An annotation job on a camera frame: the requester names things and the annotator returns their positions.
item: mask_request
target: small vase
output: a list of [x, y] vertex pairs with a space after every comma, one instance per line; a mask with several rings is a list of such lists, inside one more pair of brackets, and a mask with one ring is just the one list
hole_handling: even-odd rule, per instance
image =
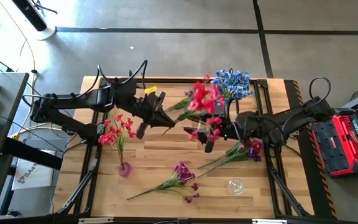
[[132, 166], [129, 165], [129, 163], [124, 162], [119, 166], [118, 173], [121, 177], [127, 178], [131, 173], [131, 170], [132, 170]]

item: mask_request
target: concrete floor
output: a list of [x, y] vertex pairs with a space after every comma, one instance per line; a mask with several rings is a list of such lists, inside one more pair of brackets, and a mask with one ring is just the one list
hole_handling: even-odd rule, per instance
[[[58, 11], [42, 14], [58, 27], [258, 29], [252, 0], [43, 0], [42, 4]], [[358, 0], [259, 0], [259, 6], [265, 30], [358, 30]], [[358, 90], [358, 35], [266, 34], [265, 38], [274, 78], [297, 80], [304, 99], [309, 97], [310, 80], [318, 75], [333, 84], [328, 97], [332, 106], [347, 103]], [[97, 64], [109, 75], [127, 75], [145, 59], [147, 74], [153, 76], [202, 76], [208, 70], [233, 67], [248, 69], [254, 78], [267, 77], [258, 34], [58, 32], [46, 41], [29, 41], [40, 73], [35, 86], [41, 93], [78, 91], [83, 76], [96, 74]], [[28, 72], [33, 65], [27, 46], [19, 57], [23, 42], [0, 7], [0, 60]], [[315, 94], [325, 94], [325, 84], [313, 88]], [[21, 106], [16, 120], [20, 122], [26, 111]], [[358, 221], [358, 178], [329, 180], [329, 185], [339, 218]], [[25, 216], [46, 214], [52, 192], [53, 188], [31, 190], [40, 199], [36, 203], [21, 203], [29, 191], [16, 192], [11, 207]]]

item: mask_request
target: wooden table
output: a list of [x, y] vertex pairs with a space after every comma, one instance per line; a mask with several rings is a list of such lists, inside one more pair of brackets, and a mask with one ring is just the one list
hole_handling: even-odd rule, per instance
[[[94, 77], [84, 77], [81, 91], [88, 89], [93, 80]], [[267, 83], [273, 112], [278, 113], [289, 109], [284, 81], [268, 79]], [[166, 93], [164, 108], [173, 105], [183, 96], [184, 91], [192, 87], [192, 84], [185, 83], [147, 84], [148, 87], [154, 85], [158, 87], [157, 92]], [[137, 95], [141, 96], [142, 90], [138, 90]], [[248, 97], [241, 100], [240, 109], [241, 111], [255, 111], [257, 109], [255, 98]], [[121, 113], [129, 117], [125, 111], [113, 109], [109, 112], [109, 119]], [[74, 118], [90, 123], [92, 115], [91, 110], [76, 110]], [[175, 119], [178, 113], [169, 112], [168, 115]], [[235, 106], [232, 106], [231, 117], [235, 118], [235, 116]], [[140, 119], [132, 119], [134, 120], [133, 127], [138, 127]], [[204, 152], [204, 146], [198, 141], [189, 141], [187, 133], [183, 130], [185, 126], [197, 127], [197, 125], [191, 121], [183, 121], [164, 136], [162, 133], [166, 130], [165, 128], [148, 128], [143, 139], [127, 138], [124, 160], [133, 167], [128, 178], [118, 175], [119, 159], [114, 146], [104, 146], [91, 216], [273, 218], [269, 180], [263, 155], [262, 162], [242, 161], [226, 164], [196, 179], [200, 185], [201, 197], [196, 198], [191, 204], [186, 203], [174, 192], [152, 192], [130, 201], [126, 200], [164, 182], [172, 174], [173, 167], [179, 161], [184, 161], [192, 172], [203, 173], [205, 169], [198, 170], [197, 167], [220, 156], [235, 143], [234, 140], [220, 139], [215, 142], [212, 153], [207, 154]], [[68, 147], [79, 141], [80, 139], [75, 139]], [[298, 150], [296, 141], [289, 140], [288, 145]], [[64, 204], [79, 183], [85, 147], [78, 146], [65, 154], [53, 200], [55, 208], [60, 208]], [[302, 159], [286, 147], [282, 149], [282, 159], [288, 188], [304, 209], [313, 213]], [[233, 195], [227, 191], [227, 184], [233, 177], [240, 178], [245, 184], [246, 188], [240, 195]], [[278, 187], [277, 189], [280, 208], [283, 210], [283, 197]]]

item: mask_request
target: bouquet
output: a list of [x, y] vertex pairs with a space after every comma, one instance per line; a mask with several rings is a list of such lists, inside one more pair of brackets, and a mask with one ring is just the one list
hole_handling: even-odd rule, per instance
[[250, 78], [247, 70], [233, 73], [233, 69], [230, 68], [227, 71], [218, 70], [215, 72], [216, 78], [211, 81], [219, 89], [219, 93], [224, 98], [224, 104], [227, 105], [232, 100], [241, 100], [247, 96], [253, 94], [249, 91]]
[[198, 177], [201, 177], [202, 175], [207, 174], [208, 172], [211, 172], [212, 170], [215, 170], [216, 168], [223, 166], [224, 164], [230, 163], [230, 162], [238, 162], [238, 161], [245, 161], [248, 159], [253, 159], [256, 162], [260, 162], [262, 158], [260, 157], [260, 150], [262, 148], [262, 143], [256, 141], [256, 140], [248, 140], [246, 141], [245, 145], [237, 142], [231, 149], [225, 152], [222, 156], [219, 158], [213, 160], [212, 162], [209, 162], [201, 167], [205, 167], [207, 165], [216, 163], [219, 161], [217, 165], [215, 165], [213, 168], [206, 171], [204, 174], [201, 174]]
[[175, 192], [175, 193], [181, 195], [182, 197], [184, 197], [185, 201], [187, 203], [191, 203], [193, 198], [198, 198], [200, 196], [199, 193], [196, 193], [196, 191], [198, 190], [198, 185], [196, 183], [193, 183], [193, 185], [186, 185], [186, 184], [189, 180], [191, 180], [191, 179], [194, 180], [196, 178], [196, 176], [194, 175], [194, 173], [191, 173], [189, 171], [189, 169], [187, 168], [187, 166], [185, 165], [185, 163], [183, 161], [180, 161], [179, 163], [180, 163], [179, 166], [175, 166], [173, 174], [164, 183], [162, 183], [150, 190], [146, 190], [145, 192], [143, 192], [141, 194], [130, 197], [127, 200], [139, 197], [141, 195], [144, 195], [144, 194], [147, 194], [150, 192], [164, 190], [164, 191]]
[[[130, 138], [135, 136], [135, 133], [132, 132], [131, 126], [133, 121], [128, 118], [127, 122], [122, 120], [122, 114], [117, 115], [114, 118], [114, 126], [110, 126], [107, 134], [102, 134], [99, 137], [99, 143], [103, 146], [105, 144], [116, 145], [119, 160], [121, 165], [119, 166], [119, 175], [122, 177], [128, 177], [131, 172], [131, 165], [128, 162], [124, 162], [123, 153], [124, 153], [124, 141], [125, 136], [128, 135]], [[104, 127], [109, 125], [111, 120], [107, 119], [104, 121]]]

